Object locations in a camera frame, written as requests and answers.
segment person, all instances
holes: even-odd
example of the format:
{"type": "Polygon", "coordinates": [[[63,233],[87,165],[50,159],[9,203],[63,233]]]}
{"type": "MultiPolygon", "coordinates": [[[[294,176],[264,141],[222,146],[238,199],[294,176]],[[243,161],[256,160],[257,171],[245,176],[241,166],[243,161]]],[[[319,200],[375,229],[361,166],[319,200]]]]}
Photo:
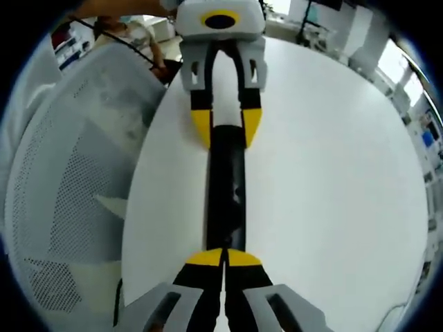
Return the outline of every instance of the person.
{"type": "Polygon", "coordinates": [[[94,24],[94,48],[116,42],[102,31],[109,33],[136,47],[154,63],[147,64],[151,72],[164,84],[170,83],[181,67],[180,62],[163,58],[159,44],[151,30],[137,21],[127,21],[126,17],[99,16],[94,24]]]}

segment white round table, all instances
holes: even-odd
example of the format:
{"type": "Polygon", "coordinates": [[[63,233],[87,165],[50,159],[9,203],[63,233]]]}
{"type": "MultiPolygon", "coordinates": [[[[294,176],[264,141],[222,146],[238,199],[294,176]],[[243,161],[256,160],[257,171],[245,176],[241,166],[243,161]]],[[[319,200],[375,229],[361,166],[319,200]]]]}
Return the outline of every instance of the white round table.
{"type": "MultiPolygon", "coordinates": [[[[335,332],[373,332],[408,300],[426,247],[426,193],[400,117],[369,82],[309,49],[267,39],[263,117],[246,151],[246,248],[274,284],[335,332]]],[[[219,54],[215,122],[240,123],[235,67],[219,54]]],[[[208,151],[178,77],[145,139],[127,206],[128,305],[172,281],[204,243],[208,151]]],[[[228,331],[217,327],[217,331],[228,331]]]]}

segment black tube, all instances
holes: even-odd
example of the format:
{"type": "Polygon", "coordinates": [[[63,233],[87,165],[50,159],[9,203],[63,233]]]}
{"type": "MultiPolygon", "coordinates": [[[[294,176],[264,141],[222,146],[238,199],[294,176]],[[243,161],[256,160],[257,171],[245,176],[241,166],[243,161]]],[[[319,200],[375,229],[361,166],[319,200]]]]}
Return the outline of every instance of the black tube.
{"type": "Polygon", "coordinates": [[[244,130],[224,125],[211,132],[206,248],[246,247],[244,130]]]}

